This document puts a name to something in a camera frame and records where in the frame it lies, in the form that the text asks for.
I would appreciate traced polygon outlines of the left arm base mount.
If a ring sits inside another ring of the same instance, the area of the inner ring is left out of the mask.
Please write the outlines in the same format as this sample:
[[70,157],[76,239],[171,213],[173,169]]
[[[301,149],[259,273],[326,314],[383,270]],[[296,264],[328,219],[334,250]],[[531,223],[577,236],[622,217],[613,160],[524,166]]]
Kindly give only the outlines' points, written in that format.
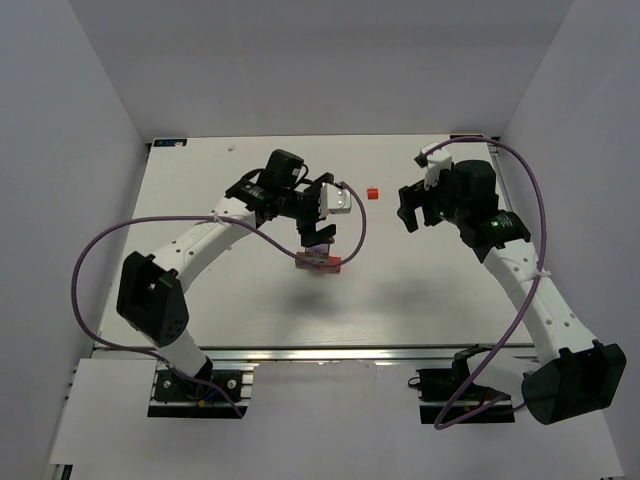
[[164,419],[239,420],[252,394],[255,364],[222,362],[213,367],[209,383],[195,384],[166,366],[156,368],[147,416]]

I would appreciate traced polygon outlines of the green notched block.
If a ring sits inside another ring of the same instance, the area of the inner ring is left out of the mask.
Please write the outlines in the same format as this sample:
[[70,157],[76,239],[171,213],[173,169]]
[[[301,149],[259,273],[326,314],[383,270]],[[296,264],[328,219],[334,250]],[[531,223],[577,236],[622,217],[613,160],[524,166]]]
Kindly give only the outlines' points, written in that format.
[[313,266],[330,266],[331,261],[328,257],[308,257],[307,261]]

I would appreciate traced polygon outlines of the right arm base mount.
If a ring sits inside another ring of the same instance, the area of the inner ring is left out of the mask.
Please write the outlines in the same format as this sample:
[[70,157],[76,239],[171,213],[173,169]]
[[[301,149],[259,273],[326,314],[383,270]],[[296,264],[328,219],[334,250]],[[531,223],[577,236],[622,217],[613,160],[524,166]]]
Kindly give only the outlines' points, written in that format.
[[[407,386],[418,393],[420,421],[422,424],[435,423],[442,407],[469,376],[473,368],[467,365],[467,360],[490,350],[491,347],[487,345],[474,345],[456,353],[450,367],[429,367],[417,370],[416,374],[407,381]],[[494,389],[471,384],[444,416],[443,422],[449,422],[459,416],[464,416],[478,408],[482,408],[499,396],[500,393]],[[478,415],[464,420],[463,424],[506,424],[514,422],[515,412],[512,410],[511,398],[506,397]]]

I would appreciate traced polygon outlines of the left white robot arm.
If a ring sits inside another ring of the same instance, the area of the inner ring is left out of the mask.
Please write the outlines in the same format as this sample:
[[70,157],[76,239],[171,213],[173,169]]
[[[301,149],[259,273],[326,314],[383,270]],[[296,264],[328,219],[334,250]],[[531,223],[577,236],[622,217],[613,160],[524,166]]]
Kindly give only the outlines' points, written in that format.
[[207,380],[211,360],[196,345],[187,324],[185,293],[224,251],[278,216],[296,223],[305,248],[331,243],[336,227],[317,225],[347,213],[351,196],[331,173],[306,179],[304,160],[277,149],[267,165],[244,174],[207,215],[155,251],[129,254],[123,263],[117,313],[156,348],[171,367]]

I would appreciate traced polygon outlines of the red rectangular block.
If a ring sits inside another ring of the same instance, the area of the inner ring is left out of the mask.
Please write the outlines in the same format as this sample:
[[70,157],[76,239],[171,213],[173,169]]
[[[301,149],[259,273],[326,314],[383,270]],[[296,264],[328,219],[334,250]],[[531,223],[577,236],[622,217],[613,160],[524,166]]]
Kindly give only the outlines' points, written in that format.
[[327,256],[327,257],[330,259],[331,265],[320,267],[320,271],[322,273],[328,273],[328,274],[339,274],[341,272],[342,259],[337,256]]

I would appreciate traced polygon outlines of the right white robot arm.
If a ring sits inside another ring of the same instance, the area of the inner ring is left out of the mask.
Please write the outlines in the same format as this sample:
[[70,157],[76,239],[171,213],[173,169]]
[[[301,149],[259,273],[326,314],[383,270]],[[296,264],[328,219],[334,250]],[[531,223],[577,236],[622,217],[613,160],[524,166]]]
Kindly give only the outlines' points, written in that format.
[[475,345],[452,362],[452,398],[480,388],[522,399],[549,425],[608,408],[627,359],[617,344],[605,345],[578,319],[540,266],[531,234],[519,216],[499,206],[496,173],[486,162],[446,160],[425,178],[399,191],[398,217],[409,232],[442,222],[497,280],[533,341],[534,362],[504,352],[503,345]]

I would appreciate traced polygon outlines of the purple cube block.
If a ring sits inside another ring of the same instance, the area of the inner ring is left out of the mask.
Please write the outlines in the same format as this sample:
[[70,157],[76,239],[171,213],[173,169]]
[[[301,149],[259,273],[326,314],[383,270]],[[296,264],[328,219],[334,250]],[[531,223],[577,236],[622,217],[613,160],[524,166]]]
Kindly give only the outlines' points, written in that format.
[[330,253],[330,244],[329,243],[321,243],[318,245],[306,247],[305,251],[307,253],[317,254],[317,255],[328,255]]

